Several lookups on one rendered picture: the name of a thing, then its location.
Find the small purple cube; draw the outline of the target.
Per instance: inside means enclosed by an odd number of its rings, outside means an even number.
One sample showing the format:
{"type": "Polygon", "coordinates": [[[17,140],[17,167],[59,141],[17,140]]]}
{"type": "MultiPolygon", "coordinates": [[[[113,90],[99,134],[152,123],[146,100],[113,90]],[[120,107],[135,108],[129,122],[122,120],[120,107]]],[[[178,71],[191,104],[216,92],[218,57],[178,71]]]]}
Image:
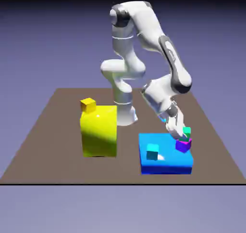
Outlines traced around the small purple cube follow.
{"type": "Polygon", "coordinates": [[[175,142],[175,149],[182,152],[186,153],[187,151],[190,150],[192,144],[192,139],[190,138],[188,141],[180,141],[176,140],[175,142]]]}

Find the small yellow cube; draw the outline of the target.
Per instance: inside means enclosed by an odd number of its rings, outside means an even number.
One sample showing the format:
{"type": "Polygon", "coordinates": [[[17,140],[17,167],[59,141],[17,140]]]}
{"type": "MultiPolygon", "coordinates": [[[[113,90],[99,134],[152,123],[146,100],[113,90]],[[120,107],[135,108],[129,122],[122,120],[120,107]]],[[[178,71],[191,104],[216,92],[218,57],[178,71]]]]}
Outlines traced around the small yellow cube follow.
{"type": "Polygon", "coordinates": [[[86,98],[80,101],[81,111],[91,113],[96,110],[96,101],[92,98],[86,98]]]}

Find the small cyan cube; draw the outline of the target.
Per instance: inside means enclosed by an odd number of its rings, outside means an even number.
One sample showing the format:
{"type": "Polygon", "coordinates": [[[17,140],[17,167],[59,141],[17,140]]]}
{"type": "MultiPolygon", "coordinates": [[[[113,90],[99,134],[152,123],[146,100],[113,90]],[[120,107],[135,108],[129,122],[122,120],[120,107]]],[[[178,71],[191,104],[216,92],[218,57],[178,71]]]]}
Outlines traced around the small cyan cube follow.
{"type": "Polygon", "coordinates": [[[147,160],[158,160],[159,155],[159,145],[158,144],[147,144],[147,150],[146,150],[146,159],[147,160]]]}

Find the large yellow box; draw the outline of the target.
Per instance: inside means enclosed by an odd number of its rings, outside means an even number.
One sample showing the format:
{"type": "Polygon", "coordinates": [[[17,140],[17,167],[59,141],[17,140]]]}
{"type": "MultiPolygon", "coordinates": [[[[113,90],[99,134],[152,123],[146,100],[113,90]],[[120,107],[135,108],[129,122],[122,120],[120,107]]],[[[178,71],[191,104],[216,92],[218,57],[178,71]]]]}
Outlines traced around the large yellow box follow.
{"type": "Polygon", "coordinates": [[[84,157],[117,156],[117,107],[97,105],[90,113],[83,111],[80,118],[84,157]]]}

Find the large blue box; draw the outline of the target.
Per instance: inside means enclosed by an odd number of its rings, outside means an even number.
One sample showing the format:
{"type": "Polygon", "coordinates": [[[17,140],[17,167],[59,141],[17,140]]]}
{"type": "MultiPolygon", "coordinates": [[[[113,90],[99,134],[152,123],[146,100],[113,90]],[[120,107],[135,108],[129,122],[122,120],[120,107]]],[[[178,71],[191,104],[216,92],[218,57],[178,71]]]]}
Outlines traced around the large blue box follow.
{"type": "Polygon", "coordinates": [[[176,140],[168,133],[140,133],[139,157],[142,174],[191,174],[191,151],[182,153],[175,149],[176,140]],[[158,160],[147,160],[147,144],[158,144],[158,160]]]}

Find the small green cube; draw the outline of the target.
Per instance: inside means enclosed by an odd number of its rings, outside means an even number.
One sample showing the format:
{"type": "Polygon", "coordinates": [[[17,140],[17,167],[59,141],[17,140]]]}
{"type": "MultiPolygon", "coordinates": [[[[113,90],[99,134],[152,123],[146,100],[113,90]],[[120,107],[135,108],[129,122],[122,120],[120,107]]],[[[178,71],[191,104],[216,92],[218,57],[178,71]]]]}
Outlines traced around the small green cube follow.
{"type": "Polygon", "coordinates": [[[191,136],[191,128],[183,127],[183,135],[179,138],[180,141],[188,142],[191,136]]]}

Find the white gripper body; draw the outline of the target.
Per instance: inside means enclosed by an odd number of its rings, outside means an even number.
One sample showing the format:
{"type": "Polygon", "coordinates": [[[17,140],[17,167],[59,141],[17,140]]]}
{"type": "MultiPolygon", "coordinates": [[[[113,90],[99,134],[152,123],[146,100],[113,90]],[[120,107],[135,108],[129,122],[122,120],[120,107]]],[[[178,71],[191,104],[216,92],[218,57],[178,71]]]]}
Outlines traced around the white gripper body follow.
{"type": "Polygon", "coordinates": [[[183,137],[184,127],[184,115],[181,111],[178,111],[176,116],[167,117],[166,129],[175,140],[183,137]]]}

